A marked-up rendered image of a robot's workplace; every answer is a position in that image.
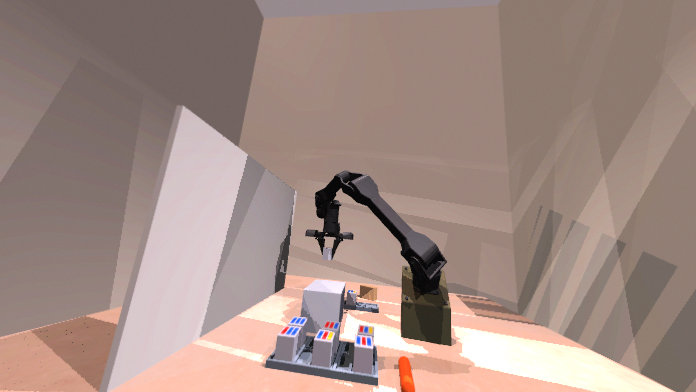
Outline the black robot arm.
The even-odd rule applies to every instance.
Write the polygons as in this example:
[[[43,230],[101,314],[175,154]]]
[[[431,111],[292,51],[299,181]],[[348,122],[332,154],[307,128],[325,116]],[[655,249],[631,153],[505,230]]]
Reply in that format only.
[[[334,198],[341,188],[357,203],[367,206],[401,243],[400,253],[410,265],[414,291],[438,295],[440,269],[447,263],[446,259],[431,239],[413,231],[386,203],[369,175],[350,171],[336,174],[324,189],[315,193],[316,215],[321,219],[338,218],[341,203]]]

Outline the grey flat panel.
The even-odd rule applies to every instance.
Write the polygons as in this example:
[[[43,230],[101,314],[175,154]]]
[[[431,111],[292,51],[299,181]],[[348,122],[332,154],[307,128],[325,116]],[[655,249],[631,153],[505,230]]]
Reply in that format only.
[[[177,106],[99,392],[285,286],[297,191]]]

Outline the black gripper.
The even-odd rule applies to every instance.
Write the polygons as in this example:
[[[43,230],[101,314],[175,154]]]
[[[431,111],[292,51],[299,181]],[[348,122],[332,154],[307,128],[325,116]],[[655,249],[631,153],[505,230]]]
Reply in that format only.
[[[333,250],[332,250],[332,257],[333,257],[339,243],[341,241],[343,241],[343,239],[353,240],[353,233],[351,233],[351,232],[337,233],[337,228],[338,228],[338,218],[337,217],[324,217],[323,232],[319,232],[318,230],[308,229],[306,231],[305,236],[316,237],[315,239],[318,240],[318,243],[320,245],[320,249],[322,252],[322,256],[323,256],[323,248],[325,248],[325,239],[323,239],[323,238],[324,237],[335,237],[336,239],[334,239]],[[329,234],[325,234],[325,233],[329,233]],[[333,235],[331,233],[334,233],[335,235]]]

